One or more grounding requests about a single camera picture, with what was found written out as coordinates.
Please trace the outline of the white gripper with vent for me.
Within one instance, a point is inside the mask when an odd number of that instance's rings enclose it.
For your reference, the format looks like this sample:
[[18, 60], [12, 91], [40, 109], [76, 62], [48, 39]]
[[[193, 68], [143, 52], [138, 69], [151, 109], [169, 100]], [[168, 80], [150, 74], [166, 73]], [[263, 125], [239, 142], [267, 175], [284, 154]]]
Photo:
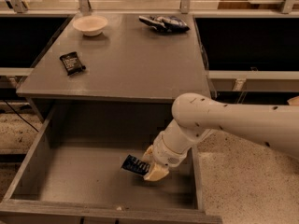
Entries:
[[160, 132], [142, 156], [143, 162], [151, 163], [144, 179], [153, 182], [165, 178], [169, 174], [167, 167], [178, 167], [186, 159], [190, 147], [191, 141], [183, 134]]

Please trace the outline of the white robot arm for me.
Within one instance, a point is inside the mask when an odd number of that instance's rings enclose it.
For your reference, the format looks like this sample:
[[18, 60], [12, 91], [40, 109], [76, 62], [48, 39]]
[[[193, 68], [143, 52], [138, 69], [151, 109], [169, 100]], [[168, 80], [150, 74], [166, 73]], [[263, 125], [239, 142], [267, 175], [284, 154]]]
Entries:
[[298, 105], [241, 105], [214, 101], [197, 93], [180, 95], [172, 121], [142, 158], [150, 164], [146, 181], [158, 181], [179, 166], [188, 150], [221, 130], [299, 158]]

